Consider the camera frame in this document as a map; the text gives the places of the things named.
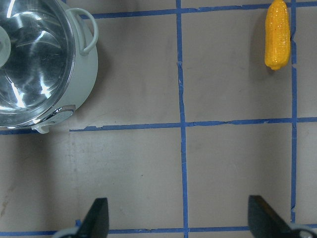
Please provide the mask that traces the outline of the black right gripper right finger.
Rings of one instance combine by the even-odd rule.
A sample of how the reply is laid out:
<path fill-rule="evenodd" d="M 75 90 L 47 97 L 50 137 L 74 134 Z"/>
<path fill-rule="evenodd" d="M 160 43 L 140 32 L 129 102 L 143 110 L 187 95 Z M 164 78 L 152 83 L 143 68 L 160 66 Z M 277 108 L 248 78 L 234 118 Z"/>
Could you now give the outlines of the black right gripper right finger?
<path fill-rule="evenodd" d="M 248 198 L 248 227 L 255 238 L 300 238 L 260 195 Z"/>

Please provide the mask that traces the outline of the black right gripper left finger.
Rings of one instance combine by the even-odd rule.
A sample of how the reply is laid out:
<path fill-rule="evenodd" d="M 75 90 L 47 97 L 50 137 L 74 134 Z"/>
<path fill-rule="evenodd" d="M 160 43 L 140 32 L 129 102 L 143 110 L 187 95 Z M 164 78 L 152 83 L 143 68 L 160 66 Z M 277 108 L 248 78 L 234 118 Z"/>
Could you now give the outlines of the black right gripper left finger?
<path fill-rule="evenodd" d="M 109 232 L 107 198 L 96 198 L 82 225 L 76 232 L 77 238 L 106 238 Z"/>

